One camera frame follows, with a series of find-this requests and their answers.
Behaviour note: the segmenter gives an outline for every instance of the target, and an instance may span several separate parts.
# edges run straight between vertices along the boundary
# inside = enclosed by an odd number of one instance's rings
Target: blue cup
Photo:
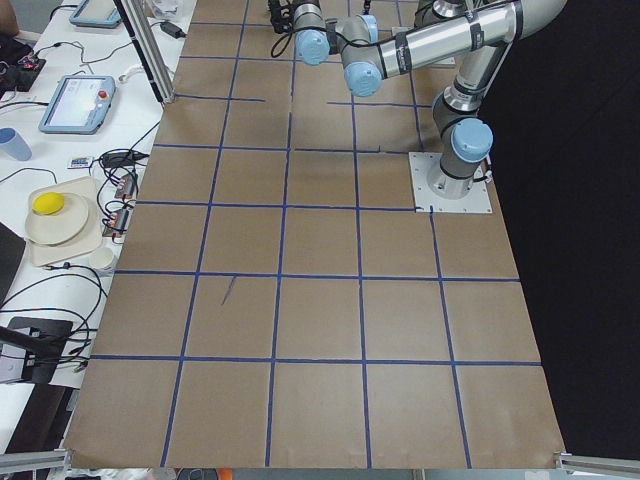
[[[0,148],[16,160],[31,158],[31,149],[27,142],[13,128],[0,128]]]

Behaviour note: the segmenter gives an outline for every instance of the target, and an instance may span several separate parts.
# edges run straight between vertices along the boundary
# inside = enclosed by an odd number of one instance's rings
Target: black stand
[[[23,348],[35,355],[35,365],[25,366],[22,378],[29,383],[49,383],[58,366],[73,322],[44,318],[14,317],[9,328],[0,327],[0,344]],[[40,338],[25,335],[15,330],[33,328]]]

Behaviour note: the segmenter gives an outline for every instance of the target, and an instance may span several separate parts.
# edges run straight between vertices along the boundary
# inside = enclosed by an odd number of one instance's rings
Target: metal mounting plate
[[[471,191],[460,200],[448,200],[436,195],[427,185],[427,172],[434,163],[440,161],[441,153],[410,152],[411,182],[413,183],[413,199],[416,212],[429,213],[433,209],[436,213],[492,213],[491,201],[485,182],[474,183]],[[478,167],[476,177],[483,175]]]

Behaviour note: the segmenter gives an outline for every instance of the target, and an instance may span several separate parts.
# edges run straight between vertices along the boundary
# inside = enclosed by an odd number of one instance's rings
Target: person's arm
[[[16,20],[16,12],[9,0],[0,0],[0,33],[15,36],[20,31],[18,21]]]

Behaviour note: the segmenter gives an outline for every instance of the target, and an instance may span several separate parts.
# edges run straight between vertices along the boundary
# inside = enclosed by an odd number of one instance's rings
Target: brown cardboard sheet
[[[327,17],[360,0],[323,0]],[[373,2],[382,35],[417,2]],[[200,0],[65,446],[78,468],[543,468],[562,438],[492,215],[413,211],[453,69],[352,99],[264,0]]]

